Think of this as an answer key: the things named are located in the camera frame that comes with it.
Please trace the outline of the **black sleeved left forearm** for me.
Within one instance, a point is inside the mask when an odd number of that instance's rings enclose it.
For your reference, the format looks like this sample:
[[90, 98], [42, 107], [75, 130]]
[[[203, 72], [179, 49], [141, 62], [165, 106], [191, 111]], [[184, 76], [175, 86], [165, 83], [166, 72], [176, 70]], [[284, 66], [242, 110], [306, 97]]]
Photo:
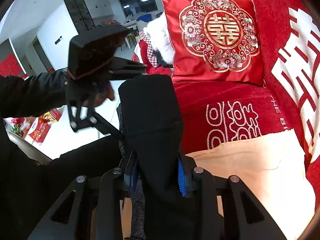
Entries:
[[26, 80], [1, 76], [1, 117], [38, 117], [65, 105], [66, 82], [64, 70], [41, 73]]

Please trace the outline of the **left hand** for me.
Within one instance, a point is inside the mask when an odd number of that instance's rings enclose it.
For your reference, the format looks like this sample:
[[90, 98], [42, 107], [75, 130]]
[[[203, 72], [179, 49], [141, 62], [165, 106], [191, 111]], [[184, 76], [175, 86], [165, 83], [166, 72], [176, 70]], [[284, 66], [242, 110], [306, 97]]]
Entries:
[[98, 107], [103, 104], [107, 99], [113, 101], [115, 99], [114, 89], [110, 81], [105, 81], [102, 83], [92, 83], [93, 87], [98, 90], [93, 101], [93, 106]]

